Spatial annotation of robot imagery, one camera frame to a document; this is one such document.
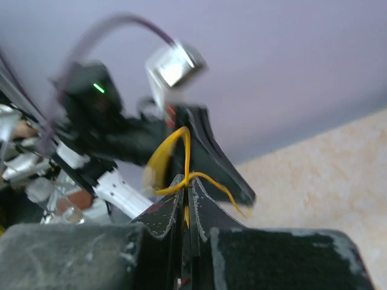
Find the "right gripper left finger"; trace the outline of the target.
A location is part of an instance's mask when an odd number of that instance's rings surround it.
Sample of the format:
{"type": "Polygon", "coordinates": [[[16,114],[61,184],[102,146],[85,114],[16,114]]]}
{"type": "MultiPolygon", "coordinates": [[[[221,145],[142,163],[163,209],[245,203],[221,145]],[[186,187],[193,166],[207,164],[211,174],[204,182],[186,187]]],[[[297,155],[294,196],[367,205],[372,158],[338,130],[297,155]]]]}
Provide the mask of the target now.
{"type": "Polygon", "coordinates": [[[130,253],[132,289],[175,289],[181,272],[183,246],[184,189],[150,206],[131,225],[139,227],[138,239],[130,253]]]}

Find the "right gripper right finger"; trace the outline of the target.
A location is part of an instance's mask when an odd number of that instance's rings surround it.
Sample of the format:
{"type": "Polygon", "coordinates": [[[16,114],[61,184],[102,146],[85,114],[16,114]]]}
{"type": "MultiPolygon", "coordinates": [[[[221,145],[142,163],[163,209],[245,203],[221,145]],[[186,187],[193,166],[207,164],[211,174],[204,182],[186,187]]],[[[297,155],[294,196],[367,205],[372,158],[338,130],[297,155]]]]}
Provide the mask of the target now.
{"type": "Polygon", "coordinates": [[[199,178],[189,187],[192,289],[250,289],[251,231],[224,211],[199,178]]]}

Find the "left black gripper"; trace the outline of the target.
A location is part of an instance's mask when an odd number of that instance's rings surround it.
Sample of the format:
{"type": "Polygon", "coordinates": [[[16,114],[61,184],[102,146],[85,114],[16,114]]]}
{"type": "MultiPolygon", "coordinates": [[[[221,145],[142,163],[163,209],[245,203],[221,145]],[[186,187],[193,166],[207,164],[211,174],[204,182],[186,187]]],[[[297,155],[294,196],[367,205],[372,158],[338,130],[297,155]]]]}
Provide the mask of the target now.
{"type": "Polygon", "coordinates": [[[124,133],[115,137],[114,153],[120,161],[145,166],[161,143],[179,126],[191,135],[190,170],[205,173],[227,187],[239,205],[253,205],[256,194],[216,142],[204,106],[168,106],[166,115],[146,112],[154,102],[141,102],[138,117],[126,119],[124,133]]]}

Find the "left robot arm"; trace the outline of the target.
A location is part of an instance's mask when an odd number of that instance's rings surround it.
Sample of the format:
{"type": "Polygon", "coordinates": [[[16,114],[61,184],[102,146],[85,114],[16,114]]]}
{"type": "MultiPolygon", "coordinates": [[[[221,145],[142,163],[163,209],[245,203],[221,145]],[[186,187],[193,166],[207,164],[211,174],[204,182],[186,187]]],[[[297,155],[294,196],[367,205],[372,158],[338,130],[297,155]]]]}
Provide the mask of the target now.
{"type": "Polygon", "coordinates": [[[162,199],[141,218],[164,216],[185,185],[199,201],[255,203],[255,192],[215,141],[205,107],[175,105],[167,121],[124,117],[122,100],[101,63],[75,63],[63,92],[67,118],[55,128],[66,146],[108,163],[147,168],[150,186],[162,199]]]}

